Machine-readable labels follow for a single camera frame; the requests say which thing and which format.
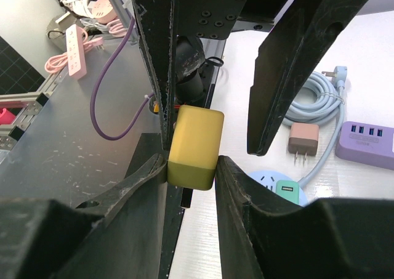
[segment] power strip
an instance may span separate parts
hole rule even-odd
[[[278,187],[281,187],[278,184],[282,182],[293,182],[292,179],[280,172],[277,171],[269,171],[269,170],[261,170],[254,171],[247,174],[249,177],[254,179],[260,185],[269,189],[270,191],[276,193],[277,195],[281,195],[279,191],[277,191]],[[304,191],[299,188],[299,205],[306,206],[308,205],[308,199],[305,195]]]
[[[345,122],[336,155],[341,159],[394,170],[394,128]]]
[[[93,6],[92,15],[101,24],[107,24],[117,16],[110,0],[97,0]]]
[[[66,30],[68,73],[77,80],[87,73],[82,34],[83,30],[77,25]]]

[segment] pink object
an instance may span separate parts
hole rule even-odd
[[[6,108],[3,108],[0,113],[0,124],[12,124],[15,120],[15,115]]]
[[[103,38],[98,37],[93,40],[88,41],[87,40],[87,32],[83,28],[78,28],[78,30],[82,31],[82,34],[85,35],[83,39],[83,46],[84,46],[84,51],[89,52],[90,50],[93,49],[93,47],[98,47],[103,49]],[[55,55],[52,56],[46,63],[45,63],[45,70],[48,73],[51,74],[56,74],[59,71],[61,71],[66,64],[68,63],[68,54],[67,52],[60,54],[60,55]]]
[[[102,24],[106,24],[116,18],[116,12],[110,0],[97,0],[92,9],[92,14]]]
[[[68,73],[77,80],[87,73],[83,34],[84,31],[77,25],[72,25],[66,30]]]
[[[107,28],[108,32],[116,38],[123,38],[127,32],[127,28],[124,28],[123,24],[118,18],[108,22]]]

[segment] black cable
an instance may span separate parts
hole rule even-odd
[[[51,39],[51,37],[50,37],[50,34],[51,34],[51,33],[65,34],[65,33],[62,32],[62,31],[50,30],[50,31],[48,31],[48,33],[47,33],[48,39]]]
[[[69,12],[76,19],[84,18],[84,16],[78,15],[77,13],[72,11],[67,5],[63,4],[62,2],[60,2],[60,7],[63,7],[67,12]]]
[[[216,56],[208,57],[205,60],[205,63],[208,65],[213,65],[214,67],[222,67],[224,65],[224,61]]]

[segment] pink cable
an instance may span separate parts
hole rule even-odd
[[[123,26],[120,19],[112,20],[107,23],[108,32],[115,38],[123,38],[127,33],[127,28]]]
[[[88,41],[87,40],[87,32],[86,30],[82,29],[84,33],[84,52],[89,52],[95,46],[99,46],[100,43],[97,42],[99,38],[94,40]],[[68,63],[67,59],[67,52],[52,56],[46,63],[45,63],[45,70],[50,74],[56,74],[61,71]]]

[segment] yellow block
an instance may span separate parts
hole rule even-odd
[[[219,156],[224,114],[182,105],[168,159],[168,182],[185,188],[209,190]]]

